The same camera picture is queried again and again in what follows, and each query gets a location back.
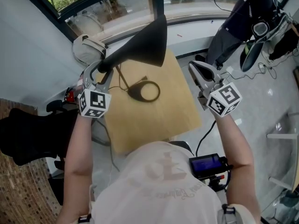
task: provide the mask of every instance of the red object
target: red object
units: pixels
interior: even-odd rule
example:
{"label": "red object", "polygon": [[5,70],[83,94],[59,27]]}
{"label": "red object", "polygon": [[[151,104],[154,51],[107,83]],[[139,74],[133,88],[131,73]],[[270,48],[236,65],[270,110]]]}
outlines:
{"label": "red object", "polygon": [[67,102],[72,102],[74,103],[75,102],[75,98],[74,98],[74,92],[73,91],[69,91],[65,94],[65,100]]}

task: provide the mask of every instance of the black lamp shade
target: black lamp shade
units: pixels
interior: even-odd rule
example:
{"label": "black lamp shade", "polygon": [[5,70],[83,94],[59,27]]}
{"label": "black lamp shade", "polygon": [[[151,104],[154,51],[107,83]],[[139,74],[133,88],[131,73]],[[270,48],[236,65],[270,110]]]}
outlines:
{"label": "black lamp shade", "polygon": [[114,66],[130,59],[161,67],[164,62],[167,43],[167,22],[165,15],[147,25],[126,44],[103,60],[99,72],[105,73]]}

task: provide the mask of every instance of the bag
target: bag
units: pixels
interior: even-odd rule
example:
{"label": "bag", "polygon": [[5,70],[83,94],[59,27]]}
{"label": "bag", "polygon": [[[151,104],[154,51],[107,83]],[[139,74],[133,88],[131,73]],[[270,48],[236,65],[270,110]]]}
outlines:
{"label": "bag", "polygon": [[105,59],[107,46],[87,34],[82,34],[73,43],[75,59],[84,66]]}

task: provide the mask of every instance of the gray fabric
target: gray fabric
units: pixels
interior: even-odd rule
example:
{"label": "gray fabric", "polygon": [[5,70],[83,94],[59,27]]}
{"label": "gray fabric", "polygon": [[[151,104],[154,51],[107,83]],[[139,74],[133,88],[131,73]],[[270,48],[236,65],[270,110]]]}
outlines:
{"label": "gray fabric", "polygon": [[226,62],[242,42],[221,27],[211,42],[206,56],[206,63],[213,65],[215,60],[221,64]]}
{"label": "gray fabric", "polygon": [[222,27],[229,29],[233,36],[245,42],[252,36],[251,25],[249,0],[238,0]]}

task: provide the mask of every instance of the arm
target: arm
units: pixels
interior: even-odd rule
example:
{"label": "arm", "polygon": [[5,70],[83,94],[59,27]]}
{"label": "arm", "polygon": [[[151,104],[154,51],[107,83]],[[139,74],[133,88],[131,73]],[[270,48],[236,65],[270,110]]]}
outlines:
{"label": "arm", "polygon": [[214,115],[228,163],[234,167],[228,185],[228,204],[241,204],[260,223],[261,213],[256,199],[253,154],[248,142],[230,115]]}
{"label": "arm", "polygon": [[291,23],[291,28],[292,28],[292,30],[294,31],[294,33],[295,33],[297,36],[299,36],[299,32],[298,32],[298,30],[295,28],[295,26],[294,26],[293,23]]}
{"label": "arm", "polygon": [[93,171],[91,120],[77,117],[65,158],[64,203],[56,224],[71,224],[89,212]]}

